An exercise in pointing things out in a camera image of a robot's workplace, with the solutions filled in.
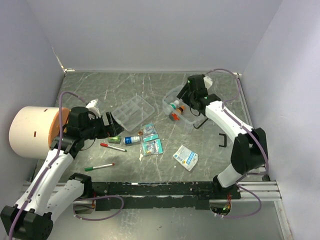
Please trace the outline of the white green dropper bottle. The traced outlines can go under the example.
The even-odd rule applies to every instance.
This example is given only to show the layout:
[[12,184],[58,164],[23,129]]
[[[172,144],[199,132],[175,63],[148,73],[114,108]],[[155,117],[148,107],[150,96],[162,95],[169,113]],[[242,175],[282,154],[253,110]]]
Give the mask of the white green dropper bottle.
[[169,104],[174,110],[177,109],[180,106],[180,101],[175,100]]

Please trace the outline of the clear plastic storage box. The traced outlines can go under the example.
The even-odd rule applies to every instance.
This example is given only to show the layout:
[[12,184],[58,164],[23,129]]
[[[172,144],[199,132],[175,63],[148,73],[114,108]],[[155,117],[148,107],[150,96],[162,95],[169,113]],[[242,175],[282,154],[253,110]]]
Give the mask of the clear plastic storage box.
[[[175,123],[176,125],[178,125],[179,127],[181,127],[185,132],[189,133],[190,131],[192,131],[193,129],[198,129],[201,127],[201,125],[205,122],[206,118],[203,115],[199,115],[196,116],[196,111],[192,110],[190,111],[189,106],[184,103],[181,99],[177,98],[177,94],[180,92],[180,90],[182,89],[183,85],[178,85],[175,88],[171,89],[163,98],[162,98],[162,109],[163,112],[166,116],[169,117],[170,113],[175,113],[178,115],[178,117],[180,118],[180,120],[178,121],[172,121],[170,118],[170,120]],[[180,101],[180,105],[181,106],[185,106],[185,110],[183,112],[183,114],[179,114],[176,109],[173,109],[170,106],[171,102],[174,102],[175,100],[179,100]]]

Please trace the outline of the orange cap small bottle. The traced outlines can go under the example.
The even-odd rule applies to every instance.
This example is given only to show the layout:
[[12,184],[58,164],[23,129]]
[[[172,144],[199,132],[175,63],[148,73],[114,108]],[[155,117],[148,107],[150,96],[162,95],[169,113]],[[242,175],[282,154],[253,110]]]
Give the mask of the orange cap small bottle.
[[184,111],[185,111],[185,106],[182,105],[182,106],[176,108],[176,111],[177,111],[180,115],[182,115],[182,114],[184,113]]

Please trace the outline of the white blue gauze packet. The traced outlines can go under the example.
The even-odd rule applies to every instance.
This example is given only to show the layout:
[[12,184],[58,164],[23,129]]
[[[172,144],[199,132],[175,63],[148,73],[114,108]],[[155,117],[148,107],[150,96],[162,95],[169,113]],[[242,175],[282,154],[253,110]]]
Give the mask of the white blue gauze packet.
[[198,154],[184,145],[181,145],[172,157],[189,172],[198,162]]

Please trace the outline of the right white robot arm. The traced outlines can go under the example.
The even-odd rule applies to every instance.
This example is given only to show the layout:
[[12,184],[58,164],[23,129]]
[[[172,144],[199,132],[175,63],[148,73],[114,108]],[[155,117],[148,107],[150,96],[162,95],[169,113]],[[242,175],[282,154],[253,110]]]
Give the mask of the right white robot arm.
[[209,94],[205,78],[204,74],[189,76],[177,98],[216,123],[233,143],[229,166],[212,180],[213,195],[223,199],[244,175],[267,165],[267,138],[262,128],[241,121],[216,94]]

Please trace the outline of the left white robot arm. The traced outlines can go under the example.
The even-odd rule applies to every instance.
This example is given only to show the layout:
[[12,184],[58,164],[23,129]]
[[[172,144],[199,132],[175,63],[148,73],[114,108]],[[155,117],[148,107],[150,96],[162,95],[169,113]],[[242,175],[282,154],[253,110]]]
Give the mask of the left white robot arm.
[[75,200],[96,198],[90,176],[74,173],[64,187],[55,187],[86,140],[114,137],[123,131],[110,112],[104,123],[94,107],[72,109],[26,106],[14,117],[9,141],[23,157],[44,159],[25,193],[13,206],[5,206],[0,218],[10,239],[46,240],[54,222]]

